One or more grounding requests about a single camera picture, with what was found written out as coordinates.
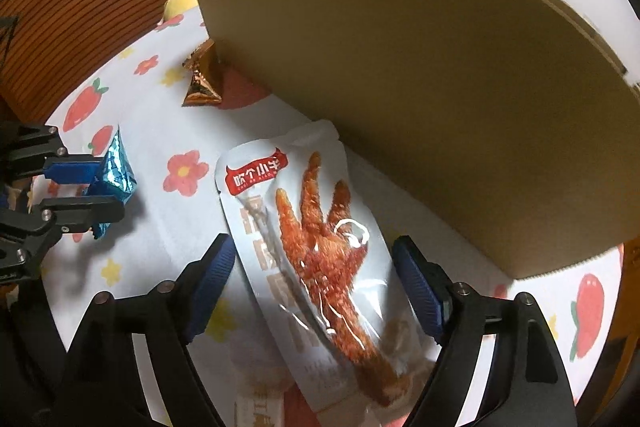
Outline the brown cardboard box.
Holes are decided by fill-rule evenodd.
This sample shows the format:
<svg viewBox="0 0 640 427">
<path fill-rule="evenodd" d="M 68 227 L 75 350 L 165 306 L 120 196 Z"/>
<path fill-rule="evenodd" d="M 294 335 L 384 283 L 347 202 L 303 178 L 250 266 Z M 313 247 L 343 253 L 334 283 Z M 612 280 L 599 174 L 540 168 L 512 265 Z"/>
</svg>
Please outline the brown cardboard box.
<svg viewBox="0 0 640 427">
<path fill-rule="evenodd" d="M 561 0 L 198 0 L 220 57 L 506 274 L 639 233 L 639 97 Z"/>
</svg>

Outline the brown foil candy packet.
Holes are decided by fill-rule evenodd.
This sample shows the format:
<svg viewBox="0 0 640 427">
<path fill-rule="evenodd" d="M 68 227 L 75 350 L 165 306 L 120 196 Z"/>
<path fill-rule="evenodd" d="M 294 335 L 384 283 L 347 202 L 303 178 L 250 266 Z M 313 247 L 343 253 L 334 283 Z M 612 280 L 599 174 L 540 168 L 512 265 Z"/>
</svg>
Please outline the brown foil candy packet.
<svg viewBox="0 0 640 427">
<path fill-rule="evenodd" d="M 183 107 L 219 106 L 222 102 L 222 72 L 215 41 L 201 43 L 182 63 L 191 73 Z"/>
</svg>

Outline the blue foil candy packet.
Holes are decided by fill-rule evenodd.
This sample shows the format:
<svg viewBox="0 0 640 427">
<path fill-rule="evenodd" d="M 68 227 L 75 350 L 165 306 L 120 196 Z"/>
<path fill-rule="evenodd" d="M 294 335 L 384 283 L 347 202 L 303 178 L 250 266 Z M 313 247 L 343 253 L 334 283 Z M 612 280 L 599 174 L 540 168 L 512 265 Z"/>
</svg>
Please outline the blue foil candy packet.
<svg viewBox="0 0 640 427">
<path fill-rule="evenodd" d="M 85 189 L 86 196 L 113 196 L 122 205 L 130 201 L 137 188 L 137 179 L 130 165 L 120 129 L 117 129 L 98 171 Z"/>
</svg>

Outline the floral white bed sheet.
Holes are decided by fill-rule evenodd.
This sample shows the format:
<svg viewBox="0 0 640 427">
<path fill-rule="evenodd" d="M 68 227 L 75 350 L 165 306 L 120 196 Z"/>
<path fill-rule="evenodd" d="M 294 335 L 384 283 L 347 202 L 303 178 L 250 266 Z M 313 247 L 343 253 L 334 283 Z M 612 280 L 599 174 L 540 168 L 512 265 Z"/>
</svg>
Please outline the floral white bed sheet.
<svg viewBox="0 0 640 427">
<path fill-rule="evenodd" d="M 43 286 L 63 343 L 70 343 L 90 299 L 142 295 L 176 277 L 227 231 L 215 167 L 235 145 L 271 138 L 305 119 L 237 72 L 224 76 L 224 103 L 186 107 L 184 60 L 207 36 L 198 9 L 166 17 L 103 65 L 53 113 L 75 153 L 100 155 L 120 135 L 138 186 L 126 215 L 100 239 L 65 235 L 43 263 Z M 484 295 L 527 291 L 538 301 L 565 364 L 573 398 L 590 405 L 594 371 L 620 292 L 624 253 L 612 249 L 543 277 L 514 281 L 426 206 L 356 154 L 350 179 L 386 239 L 407 234 L 448 275 Z M 358 401 L 350 410 L 314 415 L 295 387 L 277 343 L 235 265 L 205 331 L 189 352 L 209 396 L 229 426 L 398 426 L 408 410 Z"/>
</svg>

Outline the white chicken foot snack packet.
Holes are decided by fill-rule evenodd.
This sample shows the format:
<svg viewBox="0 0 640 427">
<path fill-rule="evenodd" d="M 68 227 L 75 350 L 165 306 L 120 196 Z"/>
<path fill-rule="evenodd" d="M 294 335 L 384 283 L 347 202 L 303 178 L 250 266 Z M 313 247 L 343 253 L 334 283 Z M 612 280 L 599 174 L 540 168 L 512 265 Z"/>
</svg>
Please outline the white chicken foot snack packet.
<svg viewBox="0 0 640 427">
<path fill-rule="evenodd" d="M 233 147 L 215 176 L 250 290 L 319 423 L 408 416 L 433 367 L 430 343 L 333 124 Z"/>
</svg>

